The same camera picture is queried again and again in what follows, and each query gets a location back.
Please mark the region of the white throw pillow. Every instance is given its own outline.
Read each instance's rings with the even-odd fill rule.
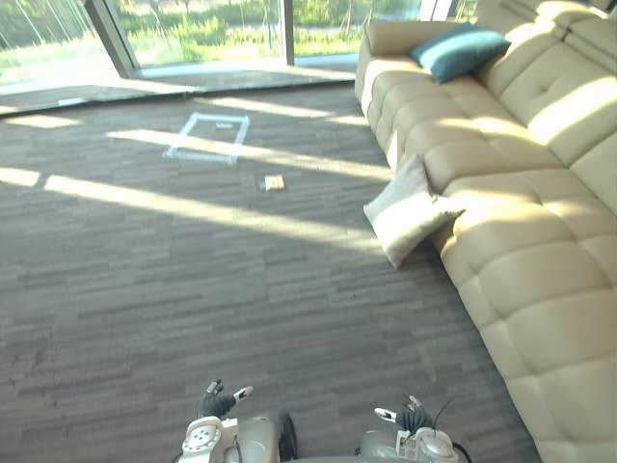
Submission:
[[[456,218],[463,209],[444,196],[431,193],[420,156],[399,167],[364,214],[389,261],[398,268],[422,239]]]

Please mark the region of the pillow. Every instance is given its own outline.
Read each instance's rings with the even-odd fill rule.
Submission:
[[[392,181],[377,198],[364,206],[379,243],[394,268],[422,239],[463,209],[430,192],[420,156],[399,167]]]
[[[508,46],[502,34],[463,22],[421,43],[410,55],[442,84],[480,68]]]

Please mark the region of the black cable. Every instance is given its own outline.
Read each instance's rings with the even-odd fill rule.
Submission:
[[[465,450],[465,448],[462,445],[460,445],[458,442],[453,442],[452,447],[458,450],[459,452],[461,452],[465,456],[467,463],[473,463],[473,460],[471,459],[468,452]]]
[[[242,463],[242,451],[240,451],[240,443],[238,442],[238,436],[233,439],[233,442],[235,443],[235,449],[238,452],[238,463]]]
[[[180,453],[174,457],[174,459],[172,460],[172,463],[177,463],[177,461],[180,459],[180,457],[181,457],[183,454],[184,454],[184,453],[183,453],[183,452],[182,452],[182,450],[181,450],[181,451],[180,451]]]

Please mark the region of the small beige object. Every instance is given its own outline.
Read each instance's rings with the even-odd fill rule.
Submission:
[[[282,176],[266,176],[264,178],[264,184],[266,191],[285,189],[285,181]]]

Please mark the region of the white robot part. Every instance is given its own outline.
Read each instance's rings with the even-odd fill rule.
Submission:
[[[238,419],[205,417],[189,424],[182,443],[182,463],[222,463],[238,437]]]

